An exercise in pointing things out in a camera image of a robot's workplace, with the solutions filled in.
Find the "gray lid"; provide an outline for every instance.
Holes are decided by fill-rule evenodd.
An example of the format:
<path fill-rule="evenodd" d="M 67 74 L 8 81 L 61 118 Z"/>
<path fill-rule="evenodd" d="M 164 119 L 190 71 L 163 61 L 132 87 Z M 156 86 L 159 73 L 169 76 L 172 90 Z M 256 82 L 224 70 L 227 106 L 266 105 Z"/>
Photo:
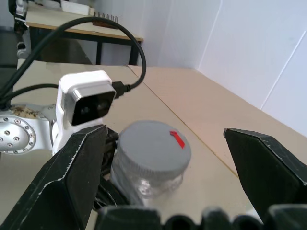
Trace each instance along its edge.
<path fill-rule="evenodd" d="M 170 131 L 184 141 L 182 148 Z M 146 179 L 170 180 L 181 175 L 191 159 L 187 139 L 175 128 L 158 121 L 137 121 L 119 135 L 121 164 Z"/>

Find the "beige tabletop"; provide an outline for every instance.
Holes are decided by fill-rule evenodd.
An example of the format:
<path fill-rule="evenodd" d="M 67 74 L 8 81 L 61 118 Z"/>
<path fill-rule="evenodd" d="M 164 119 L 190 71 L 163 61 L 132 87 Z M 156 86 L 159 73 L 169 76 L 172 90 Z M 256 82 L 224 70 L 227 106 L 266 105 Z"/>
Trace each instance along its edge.
<path fill-rule="evenodd" d="M 135 74 L 141 67 L 130 66 Z M 221 133 L 239 128 L 276 138 L 307 164 L 307 138 L 275 120 L 196 70 L 147 68 L 144 84 L 234 173 L 236 167 Z"/>
<path fill-rule="evenodd" d="M 52 10 L 43 6 L 36 5 L 33 2 L 29 3 L 26 16 L 26 24 L 30 27 L 38 27 L 54 30 L 58 26 L 74 19 L 85 17 L 84 15 L 64 12 L 62 10 Z M 66 30 L 79 34 L 103 36 L 129 40 L 129 38 L 120 30 L 110 29 L 100 26 L 94 26 L 92 23 L 83 23 Z M 143 38 L 133 34 L 138 41 L 143 41 Z"/>
<path fill-rule="evenodd" d="M 137 76 L 128 67 L 88 66 L 34 62 L 15 86 L 40 83 L 57 83 L 67 73 L 103 69 L 112 80 L 125 83 L 136 81 Z M 13 100 L 34 104 L 51 104 L 56 101 L 55 89 L 36 90 Z M 220 206 L 230 216 L 252 208 L 238 178 L 199 140 L 199 138 L 145 85 L 114 101 L 105 124 L 120 132 L 140 119 L 165 122 L 176 127 L 190 143 L 192 158 L 183 184 L 172 195 L 162 196 L 149 206 L 157 208 L 165 221 L 173 214 L 186 214 L 199 222 L 201 211 L 207 206 Z M 19 197 L 33 180 L 40 167 L 50 158 L 45 150 L 23 156 L 3 155 L 0 160 L 0 222 L 13 208 Z M 92 212 L 87 229 L 93 229 L 96 213 Z"/>

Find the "clear plastic container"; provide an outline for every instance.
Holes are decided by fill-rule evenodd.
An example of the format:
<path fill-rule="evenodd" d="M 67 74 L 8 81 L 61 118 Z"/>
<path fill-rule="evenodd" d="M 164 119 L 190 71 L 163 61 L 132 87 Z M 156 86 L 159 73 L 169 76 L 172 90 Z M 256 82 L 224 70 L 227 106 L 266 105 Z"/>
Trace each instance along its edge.
<path fill-rule="evenodd" d="M 172 192 L 181 185 L 191 152 L 177 130 L 177 138 L 185 143 L 183 148 L 170 135 L 174 130 L 161 122 L 139 121 L 119 135 L 111 182 L 132 204 L 144 204 L 144 200 Z"/>

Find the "black cable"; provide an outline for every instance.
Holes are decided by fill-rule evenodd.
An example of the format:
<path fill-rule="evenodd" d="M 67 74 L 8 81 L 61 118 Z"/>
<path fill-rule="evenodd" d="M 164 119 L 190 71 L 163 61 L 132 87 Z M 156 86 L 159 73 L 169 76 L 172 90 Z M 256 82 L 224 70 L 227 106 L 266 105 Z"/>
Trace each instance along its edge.
<path fill-rule="evenodd" d="M 140 78 L 133 83 L 132 85 L 126 85 L 127 86 L 127 91 L 134 89 L 137 87 L 141 82 L 143 81 L 145 74 L 146 74 L 146 59 L 145 59 L 145 54 L 143 52 L 142 47 L 138 43 L 138 41 L 135 39 L 135 37 L 122 25 L 111 21 L 109 19 L 105 18 L 100 18 L 100 17 L 84 17 L 84 18 L 78 18 L 75 20 L 72 20 L 70 22 L 67 22 L 61 26 L 59 26 L 57 29 L 49 33 L 46 37 L 43 38 L 43 40 L 34 48 L 34 50 L 31 52 L 31 54 L 28 56 L 28 58 L 23 62 L 23 64 L 20 66 L 20 68 L 13 74 L 11 79 L 8 81 L 8 83 L 3 87 L 3 89 L 0 91 L 0 97 L 4 97 L 4 95 L 7 94 L 7 92 L 14 86 L 14 84 L 21 78 L 21 76 L 24 74 L 24 72 L 28 69 L 28 67 L 31 65 L 31 63 L 35 60 L 35 58 L 40 54 L 40 52 L 43 50 L 43 48 L 52 42 L 54 39 L 58 38 L 65 30 L 82 24 L 82 23 L 89 23 L 93 21 L 98 21 L 98 22 L 104 22 L 108 23 L 118 29 L 120 29 L 128 38 L 131 39 L 131 41 L 134 42 L 135 46 L 138 49 L 138 52 L 141 56 L 142 60 L 142 72 L 140 75 Z"/>
<path fill-rule="evenodd" d="M 37 90 L 37 89 L 41 89 L 41 88 L 58 88 L 59 86 L 56 84 L 39 84 L 39 85 L 31 85 L 29 87 L 25 87 L 22 88 L 20 90 L 17 90 L 15 92 L 12 92 L 11 94 L 7 95 L 5 98 L 3 98 L 0 103 L 5 103 L 11 99 L 13 99 L 14 97 L 19 96 L 20 94 L 23 94 L 25 92 L 29 92 L 32 90 Z"/>

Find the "red mark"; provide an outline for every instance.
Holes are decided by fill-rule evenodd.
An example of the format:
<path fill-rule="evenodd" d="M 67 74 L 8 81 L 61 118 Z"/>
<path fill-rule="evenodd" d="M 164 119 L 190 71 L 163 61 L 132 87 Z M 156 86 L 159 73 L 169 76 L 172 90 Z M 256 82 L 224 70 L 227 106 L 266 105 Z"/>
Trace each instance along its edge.
<path fill-rule="evenodd" d="M 176 131 L 169 131 L 169 134 L 176 139 L 176 141 L 181 146 L 181 148 L 184 148 L 186 143 L 184 143 L 183 139 L 181 139 L 181 137 L 178 135 L 178 133 Z"/>

